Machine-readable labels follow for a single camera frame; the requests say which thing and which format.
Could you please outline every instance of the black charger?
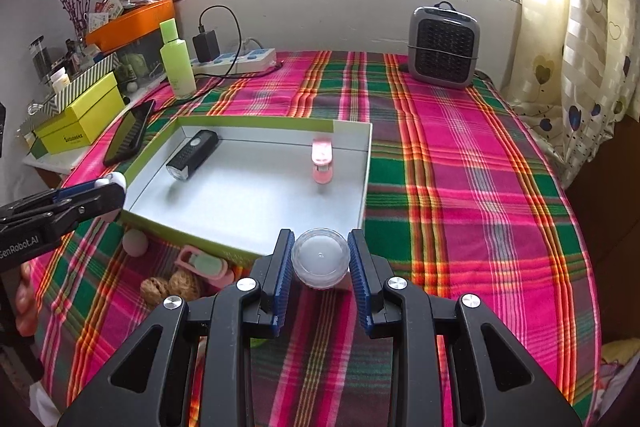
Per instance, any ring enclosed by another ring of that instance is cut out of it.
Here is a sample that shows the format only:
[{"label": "black charger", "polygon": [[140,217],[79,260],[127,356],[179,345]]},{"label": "black charger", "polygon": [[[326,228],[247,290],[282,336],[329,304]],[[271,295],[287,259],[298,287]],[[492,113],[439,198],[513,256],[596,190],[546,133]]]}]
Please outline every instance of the black charger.
[{"label": "black charger", "polygon": [[218,45],[216,32],[213,30],[209,32],[204,31],[202,24],[198,29],[200,32],[193,38],[193,47],[196,49],[198,62],[211,62],[220,57],[220,46]]}]

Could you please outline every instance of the plaid tablecloth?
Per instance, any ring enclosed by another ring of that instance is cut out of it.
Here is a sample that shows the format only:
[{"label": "plaid tablecloth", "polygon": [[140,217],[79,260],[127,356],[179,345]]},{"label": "plaid tablecloth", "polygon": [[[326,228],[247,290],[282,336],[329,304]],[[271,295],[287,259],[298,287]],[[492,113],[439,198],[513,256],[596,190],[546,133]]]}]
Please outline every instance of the plaid tablecloth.
[{"label": "plaid tablecloth", "polygon": [[[591,266],[558,182],[490,84],[422,84],[399,71],[395,55],[278,59],[284,65],[276,73],[226,80],[201,102],[158,114],[146,140],[177,113],[372,122],[372,253],[431,294],[481,296],[586,418],[600,350]],[[202,82],[206,89],[216,81]],[[168,87],[152,97],[172,101]],[[105,172],[101,160],[113,132],[67,184]],[[142,258],[132,259],[122,251],[122,234],[118,224],[84,223],[34,263],[43,383],[60,409],[148,313],[140,282],[172,270],[177,248],[153,239]],[[292,291],[284,333],[253,350],[257,425],[386,426],[390,343],[365,337],[349,293],[297,285]],[[446,371],[442,381],[448,400]],[[192,424],[196,416],[197,398]],[[450,407],[446,418],[450,424]]]}]

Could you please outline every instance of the human hand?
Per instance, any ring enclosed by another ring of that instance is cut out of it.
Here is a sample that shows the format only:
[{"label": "human hand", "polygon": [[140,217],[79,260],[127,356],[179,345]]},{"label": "human hand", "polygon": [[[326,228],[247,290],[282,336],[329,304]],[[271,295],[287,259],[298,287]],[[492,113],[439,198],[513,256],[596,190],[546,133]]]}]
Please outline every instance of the human hand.
[{"label": "human hand", "polygon": [[31,266],[24,263],[20,266],[20,285],[15,293],[15,327],[24,337],[34,335],[38,328],[38,309],[36,299],[31,284]]}]

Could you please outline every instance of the space heater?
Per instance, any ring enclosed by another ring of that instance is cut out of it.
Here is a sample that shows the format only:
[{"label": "space heater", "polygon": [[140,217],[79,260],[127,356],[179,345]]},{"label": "space heater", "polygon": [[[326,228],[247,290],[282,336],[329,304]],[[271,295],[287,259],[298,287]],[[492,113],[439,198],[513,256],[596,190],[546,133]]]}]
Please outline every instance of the space heater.
[{"label": "space heater", "polygon": [[421,82],[462,89],[473,80],[479,43],[478,22],[451,3],[418,8],[409,30],[409,73]]}]

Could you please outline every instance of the yellow-green box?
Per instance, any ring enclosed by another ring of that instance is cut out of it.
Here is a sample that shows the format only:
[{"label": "yellow-green box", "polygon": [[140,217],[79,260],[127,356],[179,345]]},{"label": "yellow-green box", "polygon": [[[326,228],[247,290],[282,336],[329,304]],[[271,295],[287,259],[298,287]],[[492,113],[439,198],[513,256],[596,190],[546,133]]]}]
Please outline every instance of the yellow-green box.
[{"label": "yellow-green box", "polygon": [[35,130],[51,154],[91,145],[124,109],[113,73],[102,77],[61,114]]}]

